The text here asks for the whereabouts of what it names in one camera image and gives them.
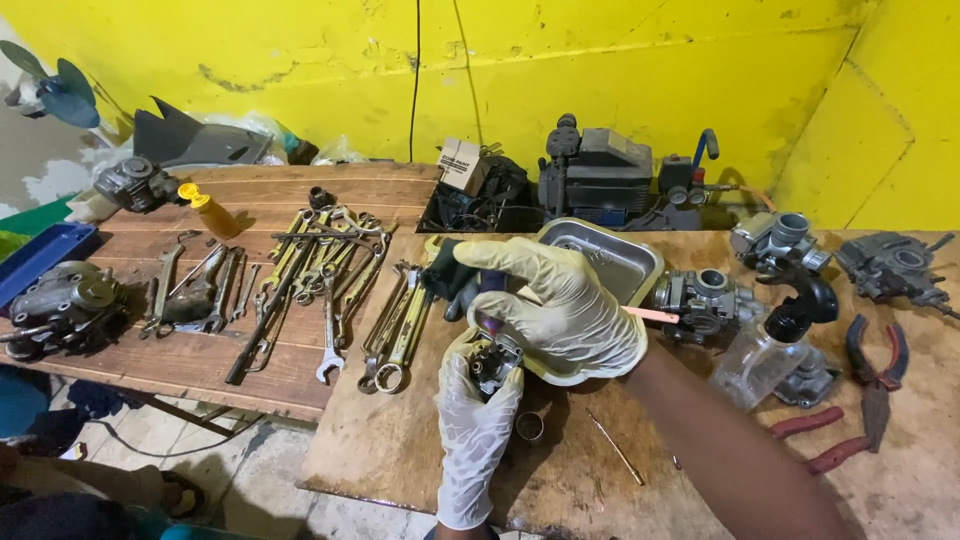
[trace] wooden table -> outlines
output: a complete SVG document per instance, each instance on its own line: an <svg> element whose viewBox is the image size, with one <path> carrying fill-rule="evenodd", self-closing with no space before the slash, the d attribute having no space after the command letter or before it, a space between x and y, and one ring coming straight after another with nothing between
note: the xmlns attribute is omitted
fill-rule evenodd
<svg viewBox="0 0 960 540"><path fill-rule="evenodd" d="M267 263L266 253L276 243L270 233L286 230L297 209L307 206L311 187L322 186L354 211L368 211L385 224L398 223L399 233L412 233L439 178L439 169L436 165L380 162L223 167L189 176L202 193L239 214L246 223L247 228L227 244L246 248L249 263ZM120 210L100 228L105 243L89 261L112 267L114 275L138 290L134 296L142 299L144 283L159 272L157 257L174 246L179 234L190 229L204 234L183 241L186 249L178 263L178 275L183 276L210 250L204 244L211 234L190 207L166 205L146 215ZM271 265L261 268L258 279L266 278L271 269ZM139 319L144 309L142 301L133 308ZM364 312L361 307L355 323ZM240 386L225 384L224 377L253 328L251 308L247 317L228 325L223 335L174 333L163 339L140 341L134 328L120 338L119 344L94 356L50 356L30 367L142 392L315 422L332 389L332 382L330 386L321 384L314 375L323 356L322 314L322 302L291 307L269 367L247 376ZM9 324L3 319L0 331L8 329ZM10 363L3 355L0 361Z"/></svg>
<svg viewBox="0 0 960 540"><path fill-rule="evenodd" d="M845 238L864 232L821 233L828 250ZM917 233L925 241L937 233ZM726 232L631 233L680 269L716 267L741 283L753 273L732 256ZM397 238L388 263L397 258L419 260L424 237ZM943 248L934 269L947 280L940 285L960 305L960 242ZM834 354L848 368L843 339L854 315L869 321L864 349L877 363L889 359L884 325L899 321L911 351L903 389L892 395L893 416L880 454L858 454L824 478L842 510L870 538L957 538L960 536L960 321L934 309L914 308L903 301L878 307L853 296L851 284L836 268L826 273L841 299L840 318L817 325L813 342ZM368 299L361 327L368 327L385 304L390 284L381 278ZM758 285L757 297L778 302L790 290ZM437 509L443 450L433 396L444 350L465 323L446 323L443 303L429 313L424 336L411 365L411 382L402 393L367 396L354 382L363 374L359 351L347 355L347 366L317 429L304 461L299 486L421 512ZM684 364L706 377L714 351L680 347ZM842 421L788 439L803 456L814 456L833 444L861 435L860 390L849 376L816 410L840 405ZM585 413L588 406L619 443L648 484L640 488L611 446ZM552 387L531 376L520 410L543 415L546 441L527 448L512 440L492 480L492 521L507 528L562 538L729 538L683 472L674 469L643 410L616 381L590 380L572 388ZM776 399L759 407L757 420L770 425L802 413Z"/></svg>

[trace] fan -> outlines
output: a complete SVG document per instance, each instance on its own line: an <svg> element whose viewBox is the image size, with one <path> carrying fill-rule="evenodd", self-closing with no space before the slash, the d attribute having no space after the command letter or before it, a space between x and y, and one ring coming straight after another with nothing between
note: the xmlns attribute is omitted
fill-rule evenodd
<svg viewBox="0 0 960 540"><path fill-rule="evenodd" d="M36 77L40 99L46 112L78 128L96 128L100 125L93 88L76 65L65 59L57 60L59 73L50 77L40 61L20 45L0 39L0 51L13 65Z"/></svg>

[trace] metal tray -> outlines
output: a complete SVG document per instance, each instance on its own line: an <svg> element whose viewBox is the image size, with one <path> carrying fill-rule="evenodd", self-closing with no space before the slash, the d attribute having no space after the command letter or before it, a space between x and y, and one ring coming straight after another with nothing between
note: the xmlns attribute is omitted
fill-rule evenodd
<svg viewBox="0 0 960 540"><path fill-rule="evenodd" d="M547 223L534 239L584 254L622 306L639 307L663 273L663 256L654 248L575 217Z"/></svg>

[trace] gloved hand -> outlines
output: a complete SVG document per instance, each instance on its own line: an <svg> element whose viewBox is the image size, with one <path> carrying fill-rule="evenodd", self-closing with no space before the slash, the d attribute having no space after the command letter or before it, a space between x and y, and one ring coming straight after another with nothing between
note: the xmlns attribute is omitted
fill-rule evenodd
<svg viewBox="0 0 960 540"><path fill-rule="evenodd" d="M487 493L490 478L507 447L523 393L523 370L516 367L488 403L480 400L467 371L473 357L468 341L476 334L477 329L465 331L444 353L440 392L434 399L446 451L437 519L456 530L481 525L493 510Z"/></svg>
<svg viewBox="0 0 960 540"><path fill-rule="evenodd" d="M494 291L477 296L471 308L510 323L537 349L579 362L588 377L624 375L646 353L643 322L620 308L583 254L518 237L462 242L453 256L526 280L542 307Z"/></svg>

